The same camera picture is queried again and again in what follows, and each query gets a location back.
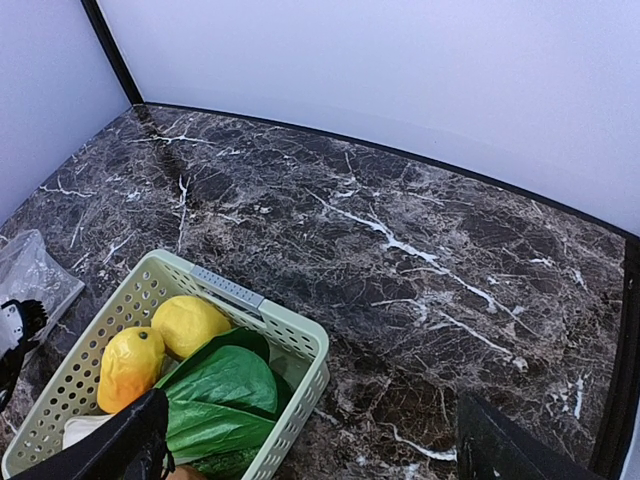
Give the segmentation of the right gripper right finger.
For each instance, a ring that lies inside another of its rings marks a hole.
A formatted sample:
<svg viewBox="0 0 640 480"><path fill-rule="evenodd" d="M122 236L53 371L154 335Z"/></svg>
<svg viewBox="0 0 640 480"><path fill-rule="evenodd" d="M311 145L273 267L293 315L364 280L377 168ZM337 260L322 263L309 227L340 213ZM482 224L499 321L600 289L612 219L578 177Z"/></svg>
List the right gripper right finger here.
<svg viewBox="0 0 640 480"><path fill-rule="evenodd" d="M456 463L460 479L597 479L553 451L473 392L457 402Z"/></svg>

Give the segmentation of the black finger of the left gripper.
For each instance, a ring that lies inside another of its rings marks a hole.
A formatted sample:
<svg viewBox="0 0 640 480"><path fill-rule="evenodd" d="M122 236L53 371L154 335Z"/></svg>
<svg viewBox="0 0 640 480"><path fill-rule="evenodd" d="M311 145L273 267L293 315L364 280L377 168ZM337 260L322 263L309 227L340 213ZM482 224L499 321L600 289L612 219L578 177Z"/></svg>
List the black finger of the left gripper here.
<svg viewBox="0 0 640 480"><path fill-rule="evenodd" d="M1 305L1 404L7 405L16 387L27 354L39 341L48 314L42 302L10 299Z"/></svg>

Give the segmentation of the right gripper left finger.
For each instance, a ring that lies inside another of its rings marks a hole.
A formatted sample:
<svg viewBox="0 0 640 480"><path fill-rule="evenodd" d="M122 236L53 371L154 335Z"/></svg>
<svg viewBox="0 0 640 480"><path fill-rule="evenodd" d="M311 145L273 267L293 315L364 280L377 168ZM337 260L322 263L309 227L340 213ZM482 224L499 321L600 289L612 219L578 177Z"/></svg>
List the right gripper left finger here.
<svg viewBox="0 0 640 480"><path fill-rule="evenodd" d="M17 474L17 479L165 479L168 400L153 388L83 440Z"/></svg>

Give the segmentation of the clear polka dot zip bag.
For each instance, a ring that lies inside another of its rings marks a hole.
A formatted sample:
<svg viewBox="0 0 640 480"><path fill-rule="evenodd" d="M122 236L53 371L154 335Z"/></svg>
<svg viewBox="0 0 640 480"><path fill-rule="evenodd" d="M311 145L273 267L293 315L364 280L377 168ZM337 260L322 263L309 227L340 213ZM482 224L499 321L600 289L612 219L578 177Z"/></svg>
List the clear polka dot zip bag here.
<svg viewBox="0 0 640 480"><path fill-rule="evenodd" d="M1 249L1 302L38 300L48 314L42 339L78 297L85 284L68 273L47 252L38 230L27 230Z"/></svg>

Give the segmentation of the bok choy toy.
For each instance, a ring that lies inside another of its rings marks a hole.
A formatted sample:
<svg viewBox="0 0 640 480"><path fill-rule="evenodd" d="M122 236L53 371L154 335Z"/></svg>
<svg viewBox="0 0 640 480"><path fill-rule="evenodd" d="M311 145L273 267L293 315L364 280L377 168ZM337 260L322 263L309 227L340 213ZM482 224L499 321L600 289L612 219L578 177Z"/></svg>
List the bok choy toy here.
<svg viewBox="0 0 640 480"><path fill-rule="evenodd" d="M166 442L175 461L213 476L232 475L251 463L291 397L289 385L269 360L263 336L235 328L214 337L169 373L161 370L151 389L167 397ZM103 413L72 418L65 426L66 444L81 438L79 427L96 430L119 412Z"/></svg>

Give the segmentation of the green plastic basket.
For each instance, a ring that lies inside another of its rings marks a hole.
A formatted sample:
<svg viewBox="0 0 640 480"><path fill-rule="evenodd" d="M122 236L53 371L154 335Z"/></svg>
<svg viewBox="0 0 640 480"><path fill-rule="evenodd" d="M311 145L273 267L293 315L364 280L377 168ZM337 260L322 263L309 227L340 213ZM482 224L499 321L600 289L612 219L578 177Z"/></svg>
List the green plastic basket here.
<svg viewBox="0 0 640 480"><path fill-rule="evenodd" d="M236 326L269 344L269 364L291 387L292 398L249 465L247 479L269 479L297 439L329 382L329 339L316 322L165 250L146 254L104 303L52 375L5 451L7 479L62 449L71 417L97 410L99 361L104 347L126 327L147 326L157 308L179 294L199 296Z"/></svg>

